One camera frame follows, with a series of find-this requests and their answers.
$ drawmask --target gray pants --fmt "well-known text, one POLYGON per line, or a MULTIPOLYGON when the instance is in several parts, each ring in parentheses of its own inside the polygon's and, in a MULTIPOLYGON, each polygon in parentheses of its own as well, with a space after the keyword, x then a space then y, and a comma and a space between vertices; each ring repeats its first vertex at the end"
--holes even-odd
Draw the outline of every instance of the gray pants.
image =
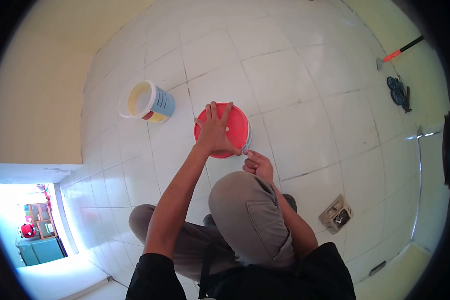
MULTIPOLYGON (((230 173, 215 184, 208 205, 217 228, 185 222, 174 251, 177 273, 199 281, 211 241, 216 241, 217 250, 210 274, 248 264, 277 270, 293 266, 290 230, 269 183, 250 173, 230 173)), ((143 244, 154 210, 155 206, 143 204, 130 214, 130 228, 143 244)))

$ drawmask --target black shoe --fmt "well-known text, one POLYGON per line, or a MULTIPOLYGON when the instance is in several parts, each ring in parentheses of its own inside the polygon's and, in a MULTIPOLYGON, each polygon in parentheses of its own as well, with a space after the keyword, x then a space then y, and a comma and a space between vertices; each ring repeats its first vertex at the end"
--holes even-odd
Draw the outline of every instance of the black shoe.
POLYGON ((295 201, 295 198, 289 194, 282 194, 282 196, 285 198, 287 203, 292 207, 292 209, 296 213, 297 212, 297 202, 295 201))
POLYGON ((215 224, 214 217, 212 217, 211 214, 208 214, 203 218, 203 225, 207 228, 217 227, 217 225, 215 224))

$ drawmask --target red bucket lid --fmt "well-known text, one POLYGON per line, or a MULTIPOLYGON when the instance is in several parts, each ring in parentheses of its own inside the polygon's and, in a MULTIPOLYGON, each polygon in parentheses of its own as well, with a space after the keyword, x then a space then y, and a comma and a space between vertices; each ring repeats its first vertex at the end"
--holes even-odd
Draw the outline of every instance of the red bucket lid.
MULTIPOLYGON (((226 107, 227 103, 217 103, 217 115, 220 119, 222 118, 226 107)), ((207 121, 206 109, 200 112, 200 114, 198 115, 198 119, 202 122, 207 121)), ((249 137, 249 121, 243 111, 234 105, 232 107, 232 110, 230 111, 230 114, 228 115, 226 125, 228 127, 228 131, 225 133, 227 138, 230 140, 230 142, 232 142, 232 145, 234 147, 242 149, 247 143, 247 139, 249 137)), ((195 141, 198 140, 200 130, 200 126, 195 123, 195 127, 193 128, 195 141)), ((216 159, 226 159, 232 155, 233 154, 230 153, 222 153, 212 154, 210 156, 216 159)))

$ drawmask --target black shirt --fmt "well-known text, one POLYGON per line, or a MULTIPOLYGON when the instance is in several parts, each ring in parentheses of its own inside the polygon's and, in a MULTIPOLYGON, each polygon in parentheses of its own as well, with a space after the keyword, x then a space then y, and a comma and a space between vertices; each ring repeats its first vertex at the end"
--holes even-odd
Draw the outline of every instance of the black shirt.
MULTIPOLYGON (((356 299, 350 273, 334 243, 313 250, 293 273, 249 265, 211 275, 208 293, 217 300, 356 299)), ((185 300, 173 261, 156 253, 142 255, 126 299, 185 300)))

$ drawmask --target bucket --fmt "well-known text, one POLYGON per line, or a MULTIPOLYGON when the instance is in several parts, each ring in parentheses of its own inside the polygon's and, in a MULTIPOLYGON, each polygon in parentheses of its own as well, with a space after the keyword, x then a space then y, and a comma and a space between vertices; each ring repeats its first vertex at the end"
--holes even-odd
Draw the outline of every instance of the bucket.
MULTIPOLYGON (((217 115, 219 118, 222 118, 222 115, 227 107, 228 103, 217 103, 217 115)), ((204 109, 198 115, 198 119, 202 122, 207 121, 207 113, 204 109)), ((226 123, 228 127, 228 131, 225 133, 227 138, 230 140, 232 145, 238 149, 248 149, 250 144, 252 143, 252 125, 249 122, 249 119, 245 116, 243 111, 233 106, 230 114, 228 115, 228 120, 226 123)), ((195 127, 193 130, 193 135, 195 136, 195 141, 198 140, 198 136, 200 135, 200 126, 195 123, 195 127)), ((221 154, 211 154, 210 157, 216 159, 226 159, 231 157, 233 154, 230 153, 221 153, 221 154)))
POLYGON ((139 82, 118 103, 120 116, 153 123, 167 121, 174 110, 175 100, 172 95, 148 80, 139 82))

